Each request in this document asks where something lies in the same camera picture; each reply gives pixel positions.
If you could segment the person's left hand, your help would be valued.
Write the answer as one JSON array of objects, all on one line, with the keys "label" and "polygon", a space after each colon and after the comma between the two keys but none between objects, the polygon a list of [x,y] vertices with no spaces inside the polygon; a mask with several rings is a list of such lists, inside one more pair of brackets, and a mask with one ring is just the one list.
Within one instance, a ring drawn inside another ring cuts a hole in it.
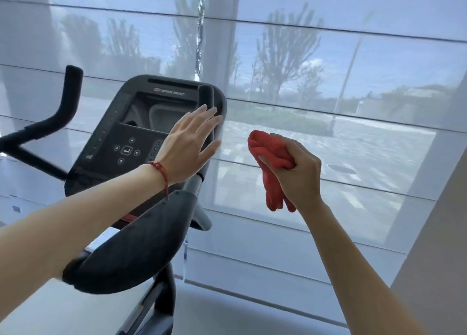
[{"label": "person's left hand", "polygon": [[[155,158],[153,165],[161,169],[168,185],[182,183],[202,168],[200,167],[200,152],[208,135],[201,134],[201,113],[203,112],[201,107],[184,114],[178,120]],[[216,116],[219,125],[223,116],[218,114]]]}]

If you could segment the person's right hand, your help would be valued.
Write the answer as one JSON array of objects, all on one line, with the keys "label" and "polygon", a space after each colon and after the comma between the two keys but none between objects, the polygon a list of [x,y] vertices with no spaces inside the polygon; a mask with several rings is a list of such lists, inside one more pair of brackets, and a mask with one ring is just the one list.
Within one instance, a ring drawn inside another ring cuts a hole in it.
[{"label": "person's right hand", "polygon": [[301,216],[312,215],[322,209],[324,202],[320,194],[321,160],[297,142],[297,154],[291,154],[295,168],[271,170],[279,180],[285,196]]}]

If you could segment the red cleaning cloth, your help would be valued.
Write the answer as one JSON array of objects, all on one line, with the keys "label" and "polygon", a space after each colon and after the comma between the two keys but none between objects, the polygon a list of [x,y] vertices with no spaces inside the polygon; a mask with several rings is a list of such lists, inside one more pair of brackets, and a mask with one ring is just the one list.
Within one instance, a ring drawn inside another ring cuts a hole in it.
[{"label": "red cleaning cloth", "polygon": [[254,130],[248,137],[248,150],[261,168],[267,207],[274,212],[283,209],[285,205],[289,212],[294,213],[294,204],[285,196],[279,180],[271,170],[295,168],[295,160],[289,154],[285,142],[264,131]]}]

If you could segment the person's left forearm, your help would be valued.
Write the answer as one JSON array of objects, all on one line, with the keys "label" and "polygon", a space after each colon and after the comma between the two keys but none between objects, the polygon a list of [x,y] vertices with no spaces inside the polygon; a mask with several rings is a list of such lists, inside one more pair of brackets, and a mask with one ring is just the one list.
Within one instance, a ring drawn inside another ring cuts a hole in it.
[{"label": "person's left forearm", "polygon": [[0,322],[114,222],[168,187],[153,163],[0,228]]}]

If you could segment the person's right forearm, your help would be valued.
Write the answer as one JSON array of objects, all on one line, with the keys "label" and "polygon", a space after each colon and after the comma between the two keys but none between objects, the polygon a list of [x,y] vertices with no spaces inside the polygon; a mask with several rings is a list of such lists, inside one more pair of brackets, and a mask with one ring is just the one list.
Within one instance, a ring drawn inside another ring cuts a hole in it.
[{"label": "person's right forearm", "polygon": [[312,234],[351,335],[428,335],[321,198],[294,204]]}]

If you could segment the black exercise bike console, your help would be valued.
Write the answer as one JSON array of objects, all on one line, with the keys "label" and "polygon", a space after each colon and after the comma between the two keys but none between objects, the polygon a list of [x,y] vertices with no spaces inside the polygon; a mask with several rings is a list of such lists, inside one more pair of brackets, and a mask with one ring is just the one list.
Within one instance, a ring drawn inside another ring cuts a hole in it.
[{"label": "black exercise bike console", "polygon": [[[198,86],[206,83],[153,75],[127,80],[115,95],[68,173],[66,196],[153,161],[173,126],[198,106]],[[226,115],[224,93],[214,90],[218,115]]]}]

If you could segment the black bike handlebar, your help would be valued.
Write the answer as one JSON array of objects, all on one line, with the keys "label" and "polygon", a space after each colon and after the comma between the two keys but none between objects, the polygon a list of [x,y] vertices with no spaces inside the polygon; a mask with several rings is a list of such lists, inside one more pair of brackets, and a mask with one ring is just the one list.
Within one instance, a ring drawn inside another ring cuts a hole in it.
[{"label": "black bike handlebar", "polygon": [[[206,105],[207,110],[215,108],[214,105],[214,90],[209,84],[198,86],[198,106]],[[210,143],[214,141],[213,130],[207,136],[203,143],[202,150],[205,149]],[[194,196],[198,196],[201,185],[206,177],[209,167],[209,161],[190,179],[188,179],[183,186],[183,191],[187,191]],[[212,222],[204,211],[200,202],[197,202],[194,212],[191,215],[190,227],[196,230],[209,231],[212,228]]]},{"label": "black bike handlebar", "polygon": [[23,148],[22,145],[37,141],[65,128],[74,118],[79,106],[84,72],[80,67],[68,65],[65,70],[61,102],[51,117],[25,126],[22,130],[0,137],[0,153],[15,158],[58,180],[65,181],[68,172]]}]

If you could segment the black bike frame column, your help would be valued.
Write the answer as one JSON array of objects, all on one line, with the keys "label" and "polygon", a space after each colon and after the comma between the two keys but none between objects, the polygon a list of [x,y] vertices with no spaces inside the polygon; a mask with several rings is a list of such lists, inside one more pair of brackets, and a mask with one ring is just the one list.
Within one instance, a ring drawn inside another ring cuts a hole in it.
[{"label": "black bike frame column", "polygon": [[176,305],[172,264],[154,277],[154,282],[115,335],[171,335]]}]

